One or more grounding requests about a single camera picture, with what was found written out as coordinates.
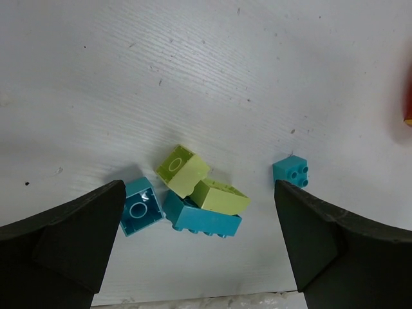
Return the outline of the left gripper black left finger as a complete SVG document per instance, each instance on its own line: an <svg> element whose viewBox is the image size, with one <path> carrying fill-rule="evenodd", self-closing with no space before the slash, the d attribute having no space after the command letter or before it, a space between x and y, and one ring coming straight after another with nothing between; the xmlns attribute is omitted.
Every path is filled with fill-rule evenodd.
<svg viewBox="0 0 412 309"><path fill-rule="evenodd" d="M126 200L122 180L1 227L1 308L90 308Z"/></svg>

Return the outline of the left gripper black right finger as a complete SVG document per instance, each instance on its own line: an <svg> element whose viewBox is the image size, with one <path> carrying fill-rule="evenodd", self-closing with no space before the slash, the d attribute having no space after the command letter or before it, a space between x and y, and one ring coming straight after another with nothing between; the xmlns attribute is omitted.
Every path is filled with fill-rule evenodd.
<svg viewBox="0 0 412 309"><path fill-rule="evenodd" d="M278 180L274 200L308 308L411 308L411 231Z"/></svg>

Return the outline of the teal small lego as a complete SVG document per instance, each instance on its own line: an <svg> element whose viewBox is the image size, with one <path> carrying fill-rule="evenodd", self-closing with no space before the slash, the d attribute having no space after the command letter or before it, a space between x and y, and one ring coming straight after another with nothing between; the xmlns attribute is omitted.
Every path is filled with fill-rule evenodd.
<svg viewBox="0 0 412 309"><path fill-rule="evenodd" d="M304 188L308 185L308 163L299 156L289 156L272 164L273 180L285 180Z"/></svg>
<svg viewBox="0 0 412 309"><path fill-rule="evenodd" d="M126 200L120 226L126 237L164 219L152 183L141 177L126 184Z"/></svg>

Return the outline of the teal long lego brick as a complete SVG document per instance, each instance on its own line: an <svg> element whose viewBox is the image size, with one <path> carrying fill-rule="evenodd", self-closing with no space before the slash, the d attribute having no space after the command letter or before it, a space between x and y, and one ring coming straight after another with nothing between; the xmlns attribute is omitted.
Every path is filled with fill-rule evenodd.
<svg viewBox="0 0 412 309"><path fill-rule="evenodd" d="M201 209L190 198L182 199L172 190L167 191L163 211L172 228L178 232L188 230L193 234L202 232L207 236L217 235L221 238L235 236L242 221L238 215L230 216Z"/></svg>

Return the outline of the pale yellow long lego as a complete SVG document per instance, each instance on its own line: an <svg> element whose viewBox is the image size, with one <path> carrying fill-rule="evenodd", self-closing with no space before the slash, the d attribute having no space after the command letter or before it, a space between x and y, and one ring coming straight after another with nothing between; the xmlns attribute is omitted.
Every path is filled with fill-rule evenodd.
<svg viewBox="0 0 412 309"><path fill-rule="evenodd" d="M197 183L190 199L201 209L226 215L238 215L250 204L250 198L235 187L206 178Z"/></svg>

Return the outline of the pale yellow small lego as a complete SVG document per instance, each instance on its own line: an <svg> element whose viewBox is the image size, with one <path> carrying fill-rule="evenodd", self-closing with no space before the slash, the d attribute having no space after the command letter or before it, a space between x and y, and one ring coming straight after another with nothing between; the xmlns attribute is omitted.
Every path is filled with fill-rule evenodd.
<svg viewBox="0 0 412 309"><path fill-rule="evenodd" d="M195 186L205 179L210 167L188 148L177 145L155 173L179 197L191 195Z"/></svg>

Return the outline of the orange round divided container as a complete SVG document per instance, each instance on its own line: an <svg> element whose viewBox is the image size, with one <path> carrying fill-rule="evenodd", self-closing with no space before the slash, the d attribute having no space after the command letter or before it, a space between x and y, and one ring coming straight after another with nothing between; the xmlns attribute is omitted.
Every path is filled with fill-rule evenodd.
<svg viewBox="0 0 412 309"><path fill-rule="evenodd" d="M406 45L406 72L402 92L402 116L403 122L411 127L411 38Z"/></svg>

